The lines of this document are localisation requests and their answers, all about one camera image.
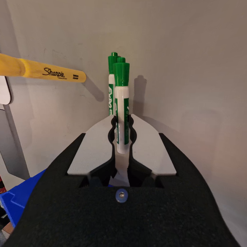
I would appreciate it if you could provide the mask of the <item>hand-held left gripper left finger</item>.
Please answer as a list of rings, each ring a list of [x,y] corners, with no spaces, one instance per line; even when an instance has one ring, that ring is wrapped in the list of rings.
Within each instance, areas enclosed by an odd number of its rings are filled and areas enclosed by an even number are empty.
[[[115,139],[116,117],[110,115],[93,125],[84,138],[67,171],[70,176],[86,176],[88,181],[98,177],[103,186],[108,186],[115,177]]]

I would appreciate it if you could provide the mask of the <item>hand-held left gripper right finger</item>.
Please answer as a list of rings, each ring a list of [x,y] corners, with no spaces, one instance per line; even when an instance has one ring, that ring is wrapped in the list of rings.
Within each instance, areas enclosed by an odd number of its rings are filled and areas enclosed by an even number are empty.
[[[141,187],[147,177],[175,176],[176,169],[158,131],[138,116],[129,117],[130,148],[127,169],[130,187]]]

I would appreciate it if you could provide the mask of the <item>green dry erase marker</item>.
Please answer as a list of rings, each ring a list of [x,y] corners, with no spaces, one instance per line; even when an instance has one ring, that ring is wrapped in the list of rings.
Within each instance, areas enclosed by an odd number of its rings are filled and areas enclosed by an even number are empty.
[[[129,152],[129,69],[124,57],[118,57],[113,64],[115,77],[117,151]]]
[[[117,62],[118,53],[112,52],[108,57],[108,69],[109,69],[109,77],[108,77],[108,95],[109,95],[109,115],[115,115],[115,78],[113,71],[113,64]]]

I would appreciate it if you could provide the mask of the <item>blue plastic bin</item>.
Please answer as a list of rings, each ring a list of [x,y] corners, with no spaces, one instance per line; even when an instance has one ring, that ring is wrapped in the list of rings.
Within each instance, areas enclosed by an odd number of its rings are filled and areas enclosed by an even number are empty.
[[[29,197],[45,170],[0,195],[1,206],[13,226],[19,222]]]

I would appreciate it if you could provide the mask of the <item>yellow highlighter marker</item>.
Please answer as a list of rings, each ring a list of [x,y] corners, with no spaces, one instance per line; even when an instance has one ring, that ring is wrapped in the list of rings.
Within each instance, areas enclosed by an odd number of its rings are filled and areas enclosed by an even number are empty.
[[[87,79],[83,71],[19,59],[5,54],[0,54],[0,75],[79,83],[84,83]]]

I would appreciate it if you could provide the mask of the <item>grey desk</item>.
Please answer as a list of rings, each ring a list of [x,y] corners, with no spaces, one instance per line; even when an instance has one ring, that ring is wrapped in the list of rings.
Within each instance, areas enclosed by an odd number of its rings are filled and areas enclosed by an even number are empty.
[[[30,176],[108,116],[111,52],[130,63],[130,113],[194,163],[246,246],[246,1],[1,1],[1,53],[88,79],[8,78]]]

